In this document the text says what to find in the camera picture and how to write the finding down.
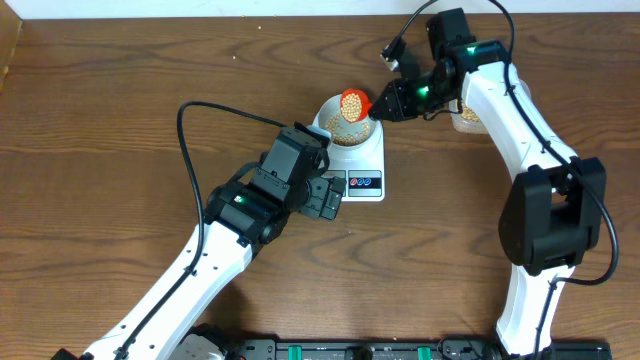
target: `wooden surface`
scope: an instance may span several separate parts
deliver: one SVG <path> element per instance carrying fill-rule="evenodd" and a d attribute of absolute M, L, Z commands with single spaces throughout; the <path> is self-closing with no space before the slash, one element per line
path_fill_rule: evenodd
<path fill-rule="evenodd" d="M 310 123 L 347 87 L 382 90 L 393 74 L 378 54 L 405 19 L 26 23 L 0 97 L 0 357 L 80 353 L 177 256 L 196 222 L 175 135 L 182 102 Z M 582 157 L 607 168 L 622 249 L 609 283 L 565 288 L 552 334 L 606 339 L 616 359 L 636 359 L 640 15 L 515 20 L 515 63 L 534 101 Z M 506 38 L 500 16 L 470 23 L 480 39 Z M 406 39 L 431 66 L 423 26 Z M 205 195 L 277 134 L 208 109 L 185 121 Z M 292 216 L 200 321 L 283 339 L 488 334 L 510 274 L 497 235 L 510 188 L 500 155 L 448 116 L 386 124 L 385 142 L 383 203 L 344 204 L 335 223 Z M 605 270 L 608 241 L 603 229 L 577 277 Z"/>
<path fill-rule="evenodd" d="M 2 91 L 4 79 L 9 73 L 9 64 L 18 43 L 21 26 L 22 20 L 4 0 L 0 0 L 0 91 Z"/>

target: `green light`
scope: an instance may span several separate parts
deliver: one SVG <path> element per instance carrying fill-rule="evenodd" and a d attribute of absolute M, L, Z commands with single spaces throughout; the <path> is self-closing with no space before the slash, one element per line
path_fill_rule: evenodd
<path fill-rule="evenodd" d="M 429 93 L 429 87 L 428 86 L 425 86 L 425 87 L 422 87 L 422 88 L 418 89 L 418 94 L 420 94 L 420 96 L 426 97 L 428 93 Z"/>

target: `white wall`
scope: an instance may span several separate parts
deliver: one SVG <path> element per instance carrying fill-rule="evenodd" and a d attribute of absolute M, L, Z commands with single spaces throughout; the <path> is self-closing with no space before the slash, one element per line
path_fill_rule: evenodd
<path fill-rule="evenodd" d="M 426 0 L 5 0 L 22 19 L 388 15 L 413 13 Z M 514 13 L 636 12 L 640 0 L 502 0 Z M 426 12 L 463 7 L 497 12 L 487 0 L 441 0 Z"/>

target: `digital scale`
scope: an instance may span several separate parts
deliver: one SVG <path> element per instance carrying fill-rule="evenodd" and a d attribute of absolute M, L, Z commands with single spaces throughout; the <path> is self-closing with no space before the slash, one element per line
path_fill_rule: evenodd
<path fill-rule="evenodd" d="M 340 115 L 340 97 L 336 95 L 322 105 L 313 120 L 314 126 L 329 131 L 329 121 L 336 114 L 339 116 L 340 129 L 348 133 L 356 126 Z M 382 123 L 368 116 L 362 121 L 369 124 L 369 137 L 366 140 L 357 145 L 342 146 L 334 143 L 332 137 L 328 147 L 330 164 L 324 176 L 347 180 L 347 188 L 342 195 L 342 201 L 346 202 L 382 201 L 385 195 Z"/>

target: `green connector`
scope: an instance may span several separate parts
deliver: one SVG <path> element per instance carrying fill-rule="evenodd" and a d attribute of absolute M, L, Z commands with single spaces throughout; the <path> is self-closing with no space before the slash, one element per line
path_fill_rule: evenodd
<path fill-rule="evenodd" d="M 418 360 L 431 360 L 431 348 L 418 348 Z"/>
<path fill-rule="evenodd" d="M 302 347 L 289 346 L 289 360 L 302 360 Z"/>

